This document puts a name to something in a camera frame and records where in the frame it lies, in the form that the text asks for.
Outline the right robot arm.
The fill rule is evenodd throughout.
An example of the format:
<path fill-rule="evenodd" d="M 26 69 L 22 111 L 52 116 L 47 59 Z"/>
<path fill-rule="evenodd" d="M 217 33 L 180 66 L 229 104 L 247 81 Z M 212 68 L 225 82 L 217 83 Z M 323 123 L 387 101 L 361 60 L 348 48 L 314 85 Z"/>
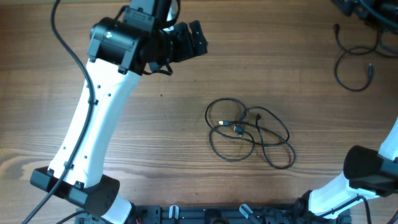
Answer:
<path fill-rule="evenodd" d="M 397 33 L 397 1 L 335 1 L 346 16 L 356 14 L 376 30 L 372 47 L 357 46 L 347 49 L 340 41 L 339 24 L 334 25 L 335 39 L 343 55 L 366 55 L 383 49 L 380 56 L 397 58 L 397 52 L 384 45 L 385 31 Z M 371 222 L 368 201 L 397 193 L 397 126 L 393 125 L 378 151 L 353 146 L 347 153 L 343 171 L 320 189 L 309 190 L 298 198 L 292 209 L 293 223 L 340 222 L 343 212 L 364 203 L 367 222 Z"/>

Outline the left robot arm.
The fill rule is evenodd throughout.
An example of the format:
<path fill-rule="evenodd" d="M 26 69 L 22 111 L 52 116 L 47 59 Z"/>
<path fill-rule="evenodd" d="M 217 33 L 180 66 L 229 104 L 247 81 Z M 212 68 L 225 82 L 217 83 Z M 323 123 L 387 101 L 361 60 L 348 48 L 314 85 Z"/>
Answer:
<path fill-rule="evenodd" d="M 123 108 L 143 75 L 171 75 L 171 64 L 207 52 L 198 21 L 178 22 L 179 1 L 131 1 L 90 31 L 85 84 L 67 135 L 30 183 L 108 223 L 135 223 L 134 204 L 103 172 L 104 157 Z"/>

